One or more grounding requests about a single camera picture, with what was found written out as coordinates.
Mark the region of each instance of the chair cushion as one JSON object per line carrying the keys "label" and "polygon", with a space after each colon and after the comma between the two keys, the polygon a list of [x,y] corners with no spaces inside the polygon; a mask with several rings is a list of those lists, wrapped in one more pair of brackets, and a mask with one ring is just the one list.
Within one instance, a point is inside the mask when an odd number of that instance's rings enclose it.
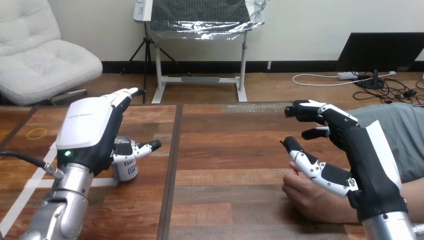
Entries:
{"label": "chair cushion", "polygon": [[0,56],[10,56],[60,39],[47,0],[0,0]]}
{"label": "chair cushion", "polygon": [[0,56],[0,92],[15,104],[32,104],[98,78],[102,70],[100,60],[83,47],[53,40]]}

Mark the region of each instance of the gray shirt sleeve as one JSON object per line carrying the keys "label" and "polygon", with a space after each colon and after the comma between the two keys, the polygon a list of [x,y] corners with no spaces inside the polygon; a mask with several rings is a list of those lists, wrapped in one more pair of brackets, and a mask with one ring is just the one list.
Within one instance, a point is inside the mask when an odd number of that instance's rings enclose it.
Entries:
{"label": "gray shirt sleeve", "polygon": [[348,111],[361,127],[380,122],[402,183],[424,177],[424,107],[407,103],[372,105]]}

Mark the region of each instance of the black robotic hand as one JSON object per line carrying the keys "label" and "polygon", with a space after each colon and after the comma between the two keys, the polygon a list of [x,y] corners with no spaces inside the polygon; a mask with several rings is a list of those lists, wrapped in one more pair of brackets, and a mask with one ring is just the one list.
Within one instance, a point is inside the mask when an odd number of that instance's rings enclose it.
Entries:
{"label": "black robotic hand", "polygon": [[324,125],[302,132],[302,137],[329,138],[346,152],[350,172],[319,162],[292,136],[282,142],[295,165],[312,182],[340,197],[348,197],[360,222],[387,213],[408,212],[400,194],[399,171],[378,121],[361,127],[358,119],[347,112],[313,100],[294,101],[286,107],[285,115],[300,122]]}
{"label": "black robotic hand", "polygon": [[319,137],[329,138],[339,149],[344,150],[345,129],[358,126],[358,119],[334,105],[313,100],[296,100],[285,108],[285,116],[296,117],[299,122],[316,122],[325,127],[315,127],[302,132],[305,140]]}

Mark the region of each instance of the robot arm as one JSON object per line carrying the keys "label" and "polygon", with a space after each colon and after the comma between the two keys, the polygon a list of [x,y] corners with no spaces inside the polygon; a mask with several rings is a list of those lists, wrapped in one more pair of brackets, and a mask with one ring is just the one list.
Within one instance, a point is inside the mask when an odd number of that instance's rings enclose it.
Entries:
{"label": "robot arm", "polygon": [[331,193],[348,197],[368,239],[416,239],[406,202],[400,194],[399,171],[378,121],[363,128],[347,112],[312,100],[295,101],[285,113],[286,117],[296,117],[300,122],[325,125],[304,131],[304,139],[329,138],[346,152],[350,172],[319,163],[292,136],[282,142],[305,176]]}
{"label": "robot arm", "polygon": [[[121,89],[70,105],[56,140],[59,169],[48,166],[52,168],[49,171],[59,173],[56,174],[59,177],[20,240],[77,239],[83,227],[93,178],[114,164],[114,178],[129,180],[117,177],[118,171],[128,170],[129,174],[131,170],[131,178],[135,177],[137,174],[132,170],[137,169],[135,160],[161,147],[159,140],[136,143],[128,137],[117,137],[123,112],[132,97],[142,91]],[[126,169],[129,163],[132,168]]]}

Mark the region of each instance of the monitor stand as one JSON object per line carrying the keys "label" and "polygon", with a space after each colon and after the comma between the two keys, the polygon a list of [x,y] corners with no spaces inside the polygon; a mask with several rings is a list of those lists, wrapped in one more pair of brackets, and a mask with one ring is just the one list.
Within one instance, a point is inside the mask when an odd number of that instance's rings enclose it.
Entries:
{"label": "monitor stand", "polygon": [[[358,80],[369,79],[370,76],[358,76]],[[384,81],[379,78],[379,71],[374,70],[372,79],[366,81],[358,81],[355,83],[357,86],[364,89],[383,89],[385,84]]]}

